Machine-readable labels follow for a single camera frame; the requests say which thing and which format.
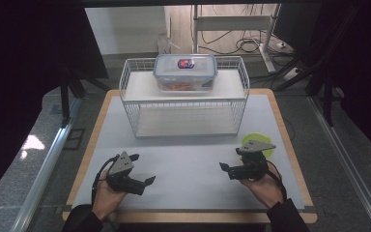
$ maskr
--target wire shelf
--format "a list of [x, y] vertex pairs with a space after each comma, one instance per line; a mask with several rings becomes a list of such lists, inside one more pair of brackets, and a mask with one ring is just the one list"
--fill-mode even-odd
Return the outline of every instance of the wire shelf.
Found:
[[128, 59], [119, 88], [134, 135], [237, 135], [249, 78], [241, 57], [215, 59], [218, 76], [208, 94], [161, 92], [153, 76], [156, 59]]

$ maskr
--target white board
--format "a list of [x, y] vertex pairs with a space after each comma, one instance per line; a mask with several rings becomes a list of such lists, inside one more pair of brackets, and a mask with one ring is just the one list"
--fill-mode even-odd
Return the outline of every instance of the white board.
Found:
[[248, 98], [237, 136], [199, 136], [136, 139], [120, 97], [113, 97], [98, 143], [73, 207], [91, 203], [91, 187], [101, 166], [116, 154], [139, 154], [130, 177], [139, 181], [157, 176], [143, 195], [129, 194], [120, 210], [252, 210], [265, 209], [239, 181], [229, 180], [220, 162], [241, 165], [235, 148], [250, 132], [260, 132], [276, 145], [269, 158], [298, 209], [303, 209], [298, 183], [266, 95]]

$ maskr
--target sleeve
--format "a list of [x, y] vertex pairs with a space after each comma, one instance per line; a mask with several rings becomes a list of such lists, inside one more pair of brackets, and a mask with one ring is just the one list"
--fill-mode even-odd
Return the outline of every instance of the sleeve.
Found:
[[74, 229], [66, 229], [64, 227], [63, 232], [100, 232], [102, 228], [103, 223], [92, 212], [80, 223], [78, 223]]
[[267, 215], [274, 232], [309, 232], [292, 199], [282, 204], [276, 203], [269, 209]]

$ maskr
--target plastic food container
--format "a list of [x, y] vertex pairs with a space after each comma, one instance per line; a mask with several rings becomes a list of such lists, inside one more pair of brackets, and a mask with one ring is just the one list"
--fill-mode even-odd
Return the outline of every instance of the plastic food container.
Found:
[[164, 92], [211, 92], [217, 75], [212, 55], [163, 54], [156, 58], [153, 75]]

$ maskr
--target white surface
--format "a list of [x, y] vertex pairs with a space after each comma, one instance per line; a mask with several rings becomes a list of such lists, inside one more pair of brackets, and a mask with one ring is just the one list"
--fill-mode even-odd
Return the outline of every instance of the white surface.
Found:
[[164, 7], [87, 8], [100, 53], [157, 52], [158, 35], [166, 35]]
[[73, 207], [91, 203], [91, 187], [101, 166], [127, 151], [140, 154], [130, 177], [139, 181], [157, 176], [143, 195], [129, 194], [120, 209], [240, 210], [264, 209], [239, 181], [229, 180], [220, 162], [241, 165], [235, 148], [250, 132], [271, 137], [276, 145], [269, 158], [298, 209], [303, 209], [300, 190], [266, 95], [248, 98], [238, 136], [135, 139], [119, 97], [114, 97], [104, 119], [98, 143]]
[[237, 70], [219, 70], [210, 93], [164, 93], [159, 90], [153, 72], [131, 72], [124, 101], [245, 99]]
[[140, 109], [137, 137], [236, 134], [231, 105]]

